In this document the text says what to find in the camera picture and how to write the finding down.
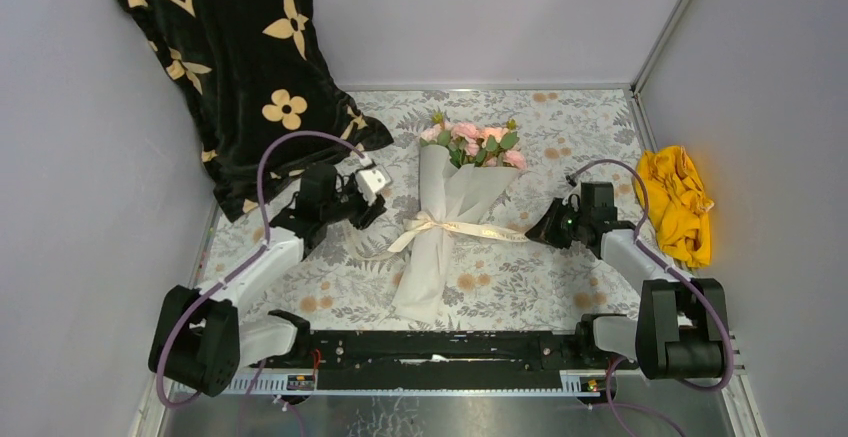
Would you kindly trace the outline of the cream printed ribbon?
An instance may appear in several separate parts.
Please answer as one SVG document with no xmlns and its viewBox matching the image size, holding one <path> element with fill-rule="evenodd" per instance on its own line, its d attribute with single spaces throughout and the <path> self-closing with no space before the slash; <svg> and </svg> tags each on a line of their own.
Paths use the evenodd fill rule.
<svg viewBox="0 0 848 437">
<path fill-rule="evenodd" d="M 376 254 L 364 254 L 360 245 L 359 231 L 352 224 L 343 226 L 345 238 L 345 249 L 359 261 L 376 262 L 393 259 L 396 254 L 405 250 L 414 239 L 421 233 L 440 229 L 448 233 L 460 234 L 468 237 L 489 239 L 503 242 L 524 243 L 530 239 L 522 232 L 514 229 L 499 227 L 491 224 L 473 224 L 456 221 L 437 221 L 426 212 L 419 212 L 413 219 L 405 221 L 404 232 L 397 237 L 388 247 Z"/>
</svg>

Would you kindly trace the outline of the white translucent wrapping paper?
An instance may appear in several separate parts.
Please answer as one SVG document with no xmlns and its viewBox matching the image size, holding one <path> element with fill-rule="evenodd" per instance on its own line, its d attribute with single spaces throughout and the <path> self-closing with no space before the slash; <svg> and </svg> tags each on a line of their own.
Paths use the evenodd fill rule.
<svg viewBox="0 0 848 437">
<path fill-rule="evenodd" d="M 518 175 L 509 167 L 457 168 L 444 147 L 425 146 L 419 160 L 419 212 L 442 222 L 483 224 L 484 214 Z M 392 301 L 396 315 L 435 322 L 457 237 L 468 236 L 432 229 L 406 248 L 410 256 Z"/>
</svg>

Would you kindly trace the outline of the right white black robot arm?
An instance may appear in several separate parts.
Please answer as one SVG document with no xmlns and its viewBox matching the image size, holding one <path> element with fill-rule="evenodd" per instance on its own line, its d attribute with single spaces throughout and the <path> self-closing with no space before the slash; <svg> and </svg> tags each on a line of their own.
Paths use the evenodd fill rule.
<svg viewBox="0 0 848 437">
<path fill-rule="evenodd" d="M 597 369 L 611 357 L 635 362 L 650 380 L 700 388 L 725 386 L 733 374 L 722 285 L 675 268 L 647 247 L 637 227 L 618 217 L 613 187 L 587 182 L 555 199 L 526 232 L 536 243 L 568 249 L 579 243 L 639 290 L 638 315 L 585 314 L 575 328 L 575 359 Z"/>
</svg>

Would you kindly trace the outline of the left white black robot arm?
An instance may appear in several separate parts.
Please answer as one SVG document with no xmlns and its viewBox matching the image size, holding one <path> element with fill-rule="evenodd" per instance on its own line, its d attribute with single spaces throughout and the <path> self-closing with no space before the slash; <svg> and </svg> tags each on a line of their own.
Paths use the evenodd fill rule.
<svg viewBox="0 0 848 437">
<path fill-rule="evenodd" d="M 311 345 L 307 320 L 282 310 L 251 321 L 246 314 L 320 245 L 329 226 L 370 226 L 385 211 L 382 192 L 390 183 L 389 174 L 374 163 L 347 177 L 330 164 L 308 168 L 251 257 L 217 281 L 175 286 L 166 294 L 148 357 L 157 383 L 171 380 L 214 397 L 244 367 L 274 357 L 288 368 L 304 364 Z"/>
</svg>

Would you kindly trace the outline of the pink fake flower bouquet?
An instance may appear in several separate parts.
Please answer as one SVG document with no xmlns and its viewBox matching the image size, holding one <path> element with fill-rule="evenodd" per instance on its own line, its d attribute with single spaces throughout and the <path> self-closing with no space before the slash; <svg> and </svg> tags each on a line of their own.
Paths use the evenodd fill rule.
<svg viewBox="0 0 848 437">
<path fill-rule="evenodd" d="M 432 125 L 419 134 L 422 147 L 444 147 L 449 161 L 457 168 L 475 167 L 527 168 L 519 149 L 518 124 L 509 119 L 502 126 L 480 126 L 473 122 L 451 123 L 441 111 L 431 116 Z"/>
</svg>

